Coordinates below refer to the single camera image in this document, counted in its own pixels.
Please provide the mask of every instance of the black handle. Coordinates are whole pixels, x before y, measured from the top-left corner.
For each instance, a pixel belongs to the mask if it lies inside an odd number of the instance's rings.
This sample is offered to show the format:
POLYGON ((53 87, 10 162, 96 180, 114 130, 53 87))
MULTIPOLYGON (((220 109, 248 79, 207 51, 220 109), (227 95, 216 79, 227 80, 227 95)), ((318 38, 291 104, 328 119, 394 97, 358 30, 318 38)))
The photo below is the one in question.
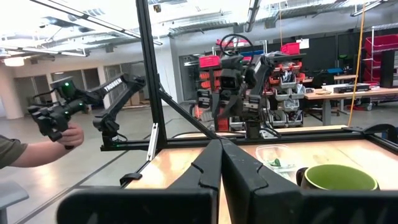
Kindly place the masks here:
POLYGON ((301 186, 301 183, 304 178, 304 173, 308 169, 308 167, 303 167, 296 172, 296 183, 298 186, 301 186))
POLYGON ((72 150, 72 149, 74 149, 75 147, 74 146, 65 146, 65 149, 66 150, 72 150))

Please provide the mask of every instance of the ceiling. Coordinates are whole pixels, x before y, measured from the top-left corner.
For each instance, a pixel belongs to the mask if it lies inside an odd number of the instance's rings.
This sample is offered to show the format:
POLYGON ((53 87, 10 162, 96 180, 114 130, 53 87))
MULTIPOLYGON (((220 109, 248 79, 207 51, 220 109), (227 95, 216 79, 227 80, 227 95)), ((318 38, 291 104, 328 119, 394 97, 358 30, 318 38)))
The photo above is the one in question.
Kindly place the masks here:
MULTIPOLYGON (((76 18, 30 0, 2 0, 0 45, 35 47, 56 51, 79 51, 138 41, 90 21, 76 18)), ((123 29, 138 31, 135 1, 130 0, 53 0, 87 13, 123 29)), ((362 0, 263 0, 257 22, 337 11, 361 4, 362 0)), ((148 0, 152 34, 165 37, 187 32, 243 26, 250 0, 148 0), (160 4, 162 11, 155 12, 160 4)), ((11 57, 27 52, 8 51, 11 57)))

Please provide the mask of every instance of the person's arm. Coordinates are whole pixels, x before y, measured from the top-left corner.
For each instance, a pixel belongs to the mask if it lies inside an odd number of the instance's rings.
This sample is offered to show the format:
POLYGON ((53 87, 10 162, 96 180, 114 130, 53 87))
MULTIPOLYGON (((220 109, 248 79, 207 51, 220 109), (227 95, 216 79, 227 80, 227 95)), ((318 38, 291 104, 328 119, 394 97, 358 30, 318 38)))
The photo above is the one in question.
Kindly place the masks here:
POLYGON ((62 136, 57 142, 45 141, 28 144, 11 166, 36 167, 51 163, 71 151, 65 149, 65 146, 77 147, 84 141, 83 130, 75 123, 69 123, 69 129, 64 131, 62 136))

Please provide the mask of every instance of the black metal frame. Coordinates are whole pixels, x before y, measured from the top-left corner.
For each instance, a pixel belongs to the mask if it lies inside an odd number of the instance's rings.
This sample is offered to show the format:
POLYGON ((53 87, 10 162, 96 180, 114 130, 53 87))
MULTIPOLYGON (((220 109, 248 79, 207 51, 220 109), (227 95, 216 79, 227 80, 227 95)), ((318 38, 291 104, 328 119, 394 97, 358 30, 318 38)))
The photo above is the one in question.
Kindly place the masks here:
MULTIPOLYGON (((150 27, 149 11, 146 0, 136 0, 137 14, 141 32, 142 53, 144 54, 144 64, 147 76, 147 85, 150 94, 150 105, 152 110, 152 119, 154 123, 158 123, 159 135, 157 138, 157 152, 168 148, 186 148, 186 147, 205 147, 211 139, 216 139, 218 136, 206 129, 204 125, 198 122, 180 105, 174 102, 169 95, 159 91, 160 78, 156 69, 155 50, 153 45, 152 30, 150 27), (174 138, 167 139, 165 132, 165 123, 163 119, 162 100, 165 100, 173 109, 180 113, 191 124, 198 128, 205 136, 202 138, 174 138)), ((301 131, 301 132, 287 132, 282 133, 279 139, 245 139, 242 136, 225 136, 223 138, 231 140, 237 145, 250 144, 275 144, 275 143, 293 143, 293 142, 318 142, 318 141, 339 141, 339 140, 354 140, 367 139, 368 141, 377 144, 378 146, 387 149, 388 151, 398 154, 398 144, 393 143, 387 139, 382 139, 375 134, 361 133, 353 130, 332 129, 323 131, 301 131)), ((149 147, 149 140, 127 141, 119 142, 115 146, 101 147, 102 151, 124 151, 124 150, 143 150, 147 151, 149 147)))

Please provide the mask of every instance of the person's hand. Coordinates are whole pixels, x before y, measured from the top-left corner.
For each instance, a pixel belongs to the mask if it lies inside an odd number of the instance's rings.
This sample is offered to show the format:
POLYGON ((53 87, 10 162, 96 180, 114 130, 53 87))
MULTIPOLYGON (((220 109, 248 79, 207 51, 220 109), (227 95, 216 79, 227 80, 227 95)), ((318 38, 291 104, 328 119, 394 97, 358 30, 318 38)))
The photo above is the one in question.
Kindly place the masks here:
POLYGON ((73 122, 68 123, 68 129, 62 133, 62 138, 58 140, 64 146, 77 147, 85 140, 85 135, 82 128, 73 122))

